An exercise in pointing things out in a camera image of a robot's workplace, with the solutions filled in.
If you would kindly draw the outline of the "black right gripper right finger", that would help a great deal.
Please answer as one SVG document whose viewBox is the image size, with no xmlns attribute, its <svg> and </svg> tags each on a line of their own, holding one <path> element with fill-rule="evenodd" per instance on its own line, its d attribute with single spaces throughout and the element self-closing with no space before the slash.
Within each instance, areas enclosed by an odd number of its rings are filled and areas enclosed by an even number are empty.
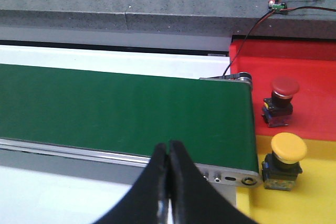
<svg viewBox="0 0 336 224">
<path fill-rule="evenodd" d="M 169 143 L 168 182 L 174 223 L 255 223 L 203 177 L 180 141 Z"/>
</svg>

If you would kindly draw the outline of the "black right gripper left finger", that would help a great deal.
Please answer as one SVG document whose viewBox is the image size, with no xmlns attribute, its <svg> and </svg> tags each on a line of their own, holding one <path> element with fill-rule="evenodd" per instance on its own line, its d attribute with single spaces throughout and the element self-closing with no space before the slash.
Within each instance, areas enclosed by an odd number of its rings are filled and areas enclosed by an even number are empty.
<svg viewBox="0 0 336 224">
<path fill-rule="evenodd" d="M 167 218 L 167 154 L 160 143 L 131 189 L 98 223 L 167 223 Z"/>
</svg>

